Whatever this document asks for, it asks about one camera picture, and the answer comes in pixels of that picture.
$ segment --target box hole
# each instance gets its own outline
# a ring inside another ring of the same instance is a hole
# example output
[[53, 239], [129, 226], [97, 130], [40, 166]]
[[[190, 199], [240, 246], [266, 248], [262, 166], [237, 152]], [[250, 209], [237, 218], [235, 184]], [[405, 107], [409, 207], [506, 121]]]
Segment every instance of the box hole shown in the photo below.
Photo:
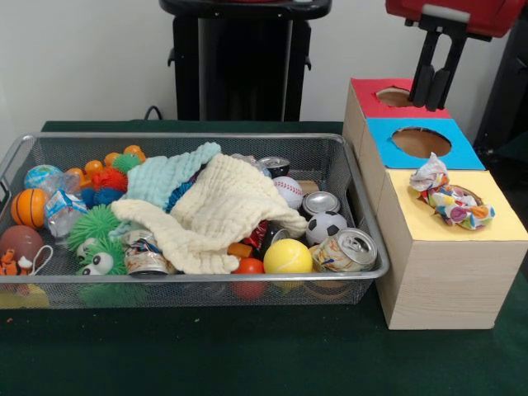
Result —
[[379, 101], [391, 107], [410, 107], [413, 104], [409, 101], [410, 92], [407, 89], [390, 87], [382, 89], [376, 93]]
[[427, 128], [402, 128], [394, 132], [392, 139], [398, 147], [413, 157], [429, 158], [431, 153], [442, 157], [451, 151], [451, 142], [448, 139]]

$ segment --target green fuzzy toy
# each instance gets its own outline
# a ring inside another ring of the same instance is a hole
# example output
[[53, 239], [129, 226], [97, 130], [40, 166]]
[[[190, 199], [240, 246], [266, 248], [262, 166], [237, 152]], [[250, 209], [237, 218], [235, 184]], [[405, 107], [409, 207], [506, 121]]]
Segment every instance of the green fuzzy toy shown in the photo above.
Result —
[[120, 221], [108, 206], [95, 206], [73, 226], [68, 237], [68, 247], [72, 252], [78, 253], [78, 248], [87, 239], [108, 238], [108, 233], [116, 229], [119, 224]]
[[112, 163], [112, 167], [117, 169], [119, 172], [128, 173], [133, 167], [137, 167], [141, 164], [139, 157], [135, 154], [121, 154], [119, 157], [116, 157]]
[[[126, 275], [125, 251], [121, 241], [97, 240], [87, 247], [84, 266], [78, 275]], [[134, 283], [98, 283], [82, 286], [79, 298], [89, 308], [136, 307], [147, 298], [144, 285]]]
[[98, 239], [86, 249], [78, 275], [126, 275], [123, 243], [108, 237]]

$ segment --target wire basket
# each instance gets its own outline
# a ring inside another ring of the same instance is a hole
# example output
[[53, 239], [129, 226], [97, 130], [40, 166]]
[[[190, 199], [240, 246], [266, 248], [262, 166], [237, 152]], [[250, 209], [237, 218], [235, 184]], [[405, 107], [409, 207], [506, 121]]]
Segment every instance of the wire basket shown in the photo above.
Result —
[[75, 276], [74, 254], [56, 245], [52, 260], [36, 276], [0, 277], [0, 309], [124, 308], [225, 305], [356, 304], [372, 280], [389, 269], [389, 258], [368, 203], [356, 160], [341, 136], [334, 134], [37, 134], [17, 140], [0, 165], [3, 192], [0, 232], [14, 225], [12, 197], [24, 189], [24, 177], [36, 165], [60, 169], [83, 167], [108, 153], [139, 145], [147, 157], [193, 151], [215, 141], [225, 154], [290, 160], [290, 175], [313, 180], [342, 203], [341, 215], [376, 242], [378, 258], [371, 271], [357, 273], [174, 275], [147, 279], [132, 276]]

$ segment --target stacked boxes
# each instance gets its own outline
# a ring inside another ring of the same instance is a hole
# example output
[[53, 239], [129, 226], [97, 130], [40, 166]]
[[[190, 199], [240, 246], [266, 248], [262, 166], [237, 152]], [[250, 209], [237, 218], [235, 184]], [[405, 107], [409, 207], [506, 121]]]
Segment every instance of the stacked boxes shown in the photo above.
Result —
[[[411, 80], [352, 80], [343, 136], [353, 147], [391, 258], [377, 281], [391, 329], [492, 328], [528, 234], [447, 111], [406, 101]], [[470, 231], [443, 223], [409, 177], [435, 152], [497, 216]]]

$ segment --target white wall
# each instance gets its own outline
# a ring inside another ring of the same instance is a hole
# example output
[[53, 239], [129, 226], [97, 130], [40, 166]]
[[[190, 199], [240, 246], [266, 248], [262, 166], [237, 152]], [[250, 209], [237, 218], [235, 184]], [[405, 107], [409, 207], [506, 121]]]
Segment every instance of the white wall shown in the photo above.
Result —
[[[350, 76], [411, 77], [424, 38], [387, 15], [383, 0], [334, 0], [312, 27], [304, 120], [342, 120]], [[464, 53], [448, 107], [469, 137], [503, 46], [471, 40]], [[130, 120], [151, 104], [175, 117], [171, 48], [172, 16], [157, 1], [2, 0], [0, 153], [46, 120]]]

